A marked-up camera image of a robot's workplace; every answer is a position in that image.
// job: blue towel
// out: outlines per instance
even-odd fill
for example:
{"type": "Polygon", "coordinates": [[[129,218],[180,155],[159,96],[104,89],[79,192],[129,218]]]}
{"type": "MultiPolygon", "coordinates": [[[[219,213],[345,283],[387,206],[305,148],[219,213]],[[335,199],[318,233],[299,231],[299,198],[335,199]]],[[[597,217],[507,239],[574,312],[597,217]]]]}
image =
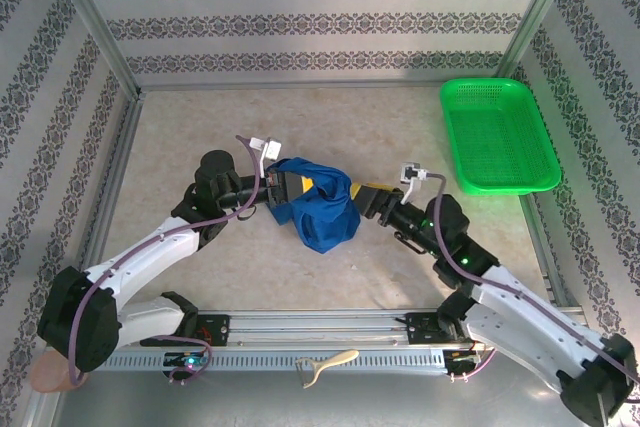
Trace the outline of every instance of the blue towel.
{"type": "Polygon", "coordinates": [[[321,254],[353,238],[360,214],[351,200],[351,179],[344,172],[300,157],[283,159],[269,166],[272,169],[313,180],[313,187],[300,197],[271,209],[278,224],[293,219],[302,242],[321,254]]]}

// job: beige handle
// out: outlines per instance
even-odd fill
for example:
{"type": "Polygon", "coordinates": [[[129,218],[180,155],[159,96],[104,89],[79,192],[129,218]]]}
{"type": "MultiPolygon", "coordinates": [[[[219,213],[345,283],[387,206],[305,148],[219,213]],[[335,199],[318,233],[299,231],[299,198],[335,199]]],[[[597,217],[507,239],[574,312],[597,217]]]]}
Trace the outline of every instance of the beige handle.
{"type": "Polygon", "coordinates": [[[360,352],[358,352],[357,350],[345,350],[344,352],[340,352],[333,357],[329,357],[327,360],[318,362],[316,373],[319,375],[320,372],[328,369],[329,367],[335,367],[336,365],[342,365],[346,364],[347,362],[351,362],[353,359],[358,358],[359,355],[360,352]]]}

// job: green basket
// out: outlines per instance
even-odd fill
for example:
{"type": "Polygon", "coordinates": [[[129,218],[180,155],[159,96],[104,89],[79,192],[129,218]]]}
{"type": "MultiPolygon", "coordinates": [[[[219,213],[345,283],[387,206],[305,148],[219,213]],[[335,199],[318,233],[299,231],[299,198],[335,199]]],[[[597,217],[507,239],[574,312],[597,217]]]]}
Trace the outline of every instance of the green basket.
{"type": "Polygon", "coordinates": [[[560,166],[529,89],[510,79],[459,79],[442,86],[460,188],[473,195],[553,189],[560,166]]]}

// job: white connector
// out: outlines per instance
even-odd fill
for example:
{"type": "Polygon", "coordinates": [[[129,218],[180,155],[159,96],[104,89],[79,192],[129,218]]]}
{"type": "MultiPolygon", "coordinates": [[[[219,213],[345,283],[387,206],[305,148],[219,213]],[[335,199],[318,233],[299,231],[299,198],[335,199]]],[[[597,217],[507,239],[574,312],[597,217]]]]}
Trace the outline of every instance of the white connector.
{"type": "Polygon", "coordinates": [[[409,189],[405,192],[400,203],[402,205],[409,202],[411,196],[420,190],[420,182],[427,180],[427,169],[421,169],[417,162],[405,162],[400,171],[400,183],[409,184],[409,189]]]}
{"type": "Polygon", "coordinates": [[[271,160],[272,162],[278,160],[278,156],[280,155],[280,149],[282,148],[282,144],[271,137],[267,137],[267,140],[257,139],[256,137],[251,137],[249,141],[249,145],[254,150],[260,151],[260,177],[264,179],[264,161],[271,160]]]}

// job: patterned wallpaper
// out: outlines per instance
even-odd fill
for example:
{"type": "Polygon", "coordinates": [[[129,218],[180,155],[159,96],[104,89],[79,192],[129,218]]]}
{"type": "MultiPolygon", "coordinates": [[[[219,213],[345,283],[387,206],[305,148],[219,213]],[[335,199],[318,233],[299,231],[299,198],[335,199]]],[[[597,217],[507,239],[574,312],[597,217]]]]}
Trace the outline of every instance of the patterned wallpaper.
{"type": "Polygon", "coordinates": [[[491,75],[530,0],[95,0],[138,83],[491,75]]]}
{"type": "MultiPolygon", "coordinates": [[[[535,196],[562,281],[592,327],[636,347],[639,2],[555,0],[515,74],[535,95],[563,170],[556,189],[535,196]]],[[[640,408],[621,419],[640,425],[640,408]]]]}
{"type": "Polygon", "coordinates": [[[51,279],[78,265],[129,102],[71,0],[0,0],[0,426],[21,419],[51,279]]]}

